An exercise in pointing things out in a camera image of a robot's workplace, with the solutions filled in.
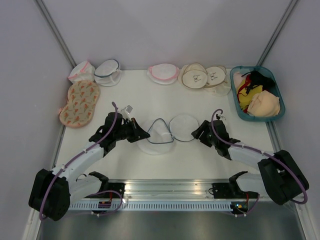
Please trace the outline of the beige peach bra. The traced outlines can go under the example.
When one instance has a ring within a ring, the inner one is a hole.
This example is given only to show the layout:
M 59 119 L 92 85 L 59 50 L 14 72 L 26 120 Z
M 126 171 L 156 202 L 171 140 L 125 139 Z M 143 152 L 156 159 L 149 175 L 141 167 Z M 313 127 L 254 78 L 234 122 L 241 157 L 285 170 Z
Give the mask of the beige peach bra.
M 279 97 L 264 90 L 252 97 L 247 111 L 255 117 L 273 117 L 280 112 L 280 109 Z

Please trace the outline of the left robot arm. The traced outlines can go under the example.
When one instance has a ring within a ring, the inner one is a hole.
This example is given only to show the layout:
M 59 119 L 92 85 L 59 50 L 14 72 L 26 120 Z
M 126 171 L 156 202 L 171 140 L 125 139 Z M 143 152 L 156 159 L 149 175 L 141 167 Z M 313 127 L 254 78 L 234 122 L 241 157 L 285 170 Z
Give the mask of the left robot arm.
M 116 147 L 118 141 L 129 143 L 145 140 L 150 134 L 134 118 L 110 112 L 104 124 L 92 135 L 82 151 L 67 163 L 51 170 L 41 169 L 35 176 L 28 205 L 39 212 L 41 221 L 60 220 L 71 204 L 88 196 L 104 198 L 109 193 L 109 179 L 99 172 L 83 174 Z

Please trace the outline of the black bra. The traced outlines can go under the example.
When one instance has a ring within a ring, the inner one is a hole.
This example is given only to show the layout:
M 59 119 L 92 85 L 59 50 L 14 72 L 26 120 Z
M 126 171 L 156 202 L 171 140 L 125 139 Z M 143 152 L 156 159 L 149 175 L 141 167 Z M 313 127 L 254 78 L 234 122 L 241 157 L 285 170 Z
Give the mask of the black bra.
M 251 89 L 253 89 L 254 86 L 262 85 L 263 89 L 268 90 L 270 88 L 273 88 L 276 85 L 276 82 L 272 78 L 266 77 L 256 70 L 247 72 L 243 75 L 249 76 L 251 80 L 251 83 L 250 83 Z

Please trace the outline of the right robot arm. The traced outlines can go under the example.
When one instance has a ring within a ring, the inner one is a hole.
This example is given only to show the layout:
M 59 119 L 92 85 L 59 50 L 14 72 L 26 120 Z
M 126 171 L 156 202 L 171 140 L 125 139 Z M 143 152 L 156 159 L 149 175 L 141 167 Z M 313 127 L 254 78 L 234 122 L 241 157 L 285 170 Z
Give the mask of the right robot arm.
M 214 147 L 221 157 L 258 171 L 257 174 L 242 171 L 231 176 L 228 185 L 231 196 L 239 198 L 245 192 L 251 192 L 268 196 L 276 204 L 283 205 L 303 195 L 300 204 L 307 202 L 309 182 L 288 151 L 272 153 L 247 146 L 231 138 L 221 120 L 205 120 L 191 135 L 202 144 Z

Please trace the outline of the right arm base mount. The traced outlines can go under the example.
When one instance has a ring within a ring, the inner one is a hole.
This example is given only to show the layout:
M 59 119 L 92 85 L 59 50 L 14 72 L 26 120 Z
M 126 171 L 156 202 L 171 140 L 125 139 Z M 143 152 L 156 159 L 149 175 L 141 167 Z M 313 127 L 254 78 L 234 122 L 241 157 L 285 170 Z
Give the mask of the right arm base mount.
M 240 189 L 237 179 L 248 171 L 241 171 L 231 176 L 228 182 L 214 182 L 212 183 L 212 194 L 214 199 L 256 199 L 257 192 L 243 191 Z

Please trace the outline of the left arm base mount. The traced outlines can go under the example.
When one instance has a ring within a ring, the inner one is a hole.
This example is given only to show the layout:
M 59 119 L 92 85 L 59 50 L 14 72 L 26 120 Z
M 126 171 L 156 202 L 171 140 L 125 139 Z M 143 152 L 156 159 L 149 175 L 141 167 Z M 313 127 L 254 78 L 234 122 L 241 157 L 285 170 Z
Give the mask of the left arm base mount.
M 95 177 L 100 181 L 100 187 L 97 192 L 94 192 L 85 198 L 100 198 L 100 199 L 120 199 L 118 194 L 111 192 L 115 191 L 121 195 L 121 197 L 124 197 L 125 192 L 125 183 L 123 182 L 110 182 L 109 178 L 97 171 L 90 172 L 85 177 Z

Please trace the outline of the blue-trimmed white mesh laundry bag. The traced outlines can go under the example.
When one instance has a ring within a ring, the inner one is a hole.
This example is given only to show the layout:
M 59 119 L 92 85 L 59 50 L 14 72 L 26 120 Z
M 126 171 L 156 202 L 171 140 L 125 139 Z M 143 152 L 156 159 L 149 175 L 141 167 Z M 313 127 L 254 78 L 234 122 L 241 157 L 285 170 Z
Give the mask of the blue-trimmed white mesh laundry bag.
M 188 143 L 194 140 L 192 132 L 200 126 L 197 119 L 189 114 L 179 114 L 169 122 L 163 118 L 147 120 L 142 129 L 150 136 L 137 142 L 139 149 L 149 155 L 157 156 L 170 152 L 176 142 Z

